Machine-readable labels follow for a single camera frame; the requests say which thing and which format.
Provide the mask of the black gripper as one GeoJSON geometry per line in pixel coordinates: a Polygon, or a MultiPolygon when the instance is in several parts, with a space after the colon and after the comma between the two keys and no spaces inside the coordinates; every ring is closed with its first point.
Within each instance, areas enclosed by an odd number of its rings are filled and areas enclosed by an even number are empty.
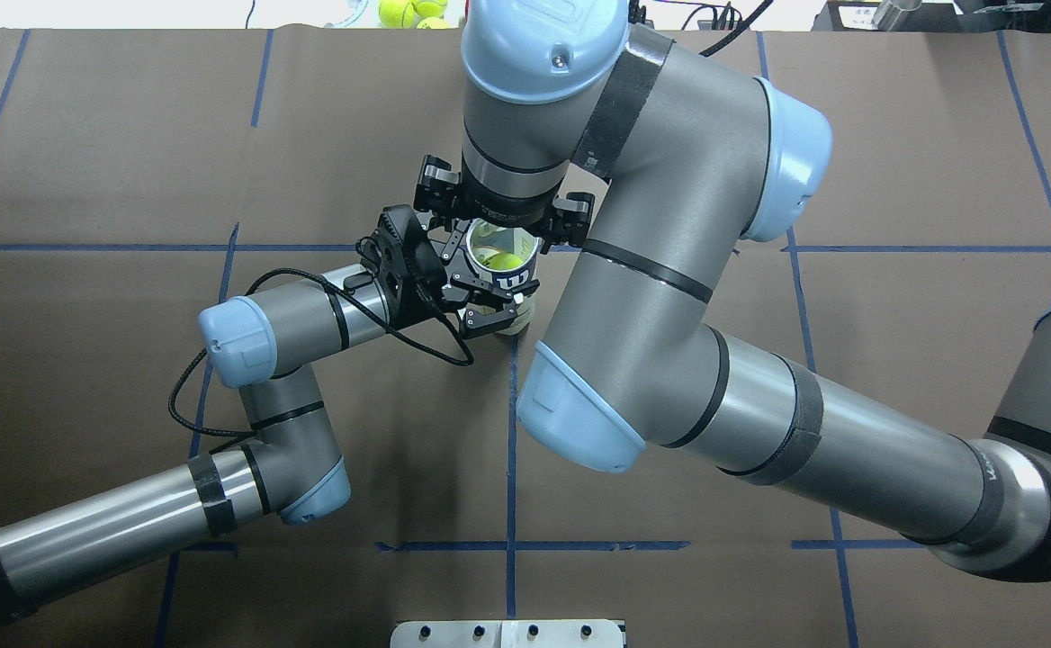
{"type": "MultiPolygon", "coordinates": [[[[452,171],[444,159],[423,158],[421,175],[414,195],[414,208],[431,211],[445,229],[454,230],[457,221],[482,220],[494,226],[522,229],[542,239],[543,248],[553,245],[582,247],[588,239],[596,196],[586,192],[570,192],[559,196],[556,184],[537,195],[509,196],[488,188],[463,165],[463,171],[452,171]]],[[[457,298],[523,298],[541,286],[537,279],[504,288],[488,283],[463,269],[448,269],[447,290],[457,298]]]]}
{"type": "Polygon", "coordinates": [[[444,243],[427,237],[413,208],[394,205],[382,210],[373,233],[378,248],[377,283],[387,300],[387,320],[395,329],[405,329],[434,318],[427,301],[444,313],[459,316],[461,336],[479,338],[504,335],[520,316],[520,308],[509,304],[504,308],[468,304],[471,291],[447,288],[456,275],[472,276],[460,253],[451,262],[440,257],[444,243]]]}

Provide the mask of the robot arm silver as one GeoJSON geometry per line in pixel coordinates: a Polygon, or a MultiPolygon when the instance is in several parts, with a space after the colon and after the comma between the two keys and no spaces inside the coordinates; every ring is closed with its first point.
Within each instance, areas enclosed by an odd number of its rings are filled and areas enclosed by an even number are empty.
{"type": "Polygon", "coordinates": [[[961,571],[1051,581],[1051,304],[985,435],[945,434],[704,321],[736,243],[779,238],[817,193],[824,114],[624,1],[472,1],[461,59],[463,212],[580,249],[518,399],[534,439],[607,473],[681,448],[961,571]],[[570,166],[606,197],[554,233],[570,166]]]}
{"type": "Polygon", "coordinates": [[[382,210],[355,259],[325,272],[284,266],[201,312],[203,346],[166,407],[198,446],[171,469],[0,526],[0,627],[118,574],[224,540],[270,516],[306,525],[350,497],[345,453],[313,373],[317,361],[392,338],[472,365],[472,338],[520,319],[539,283],[512,229],[444,209],[382,210]]]}

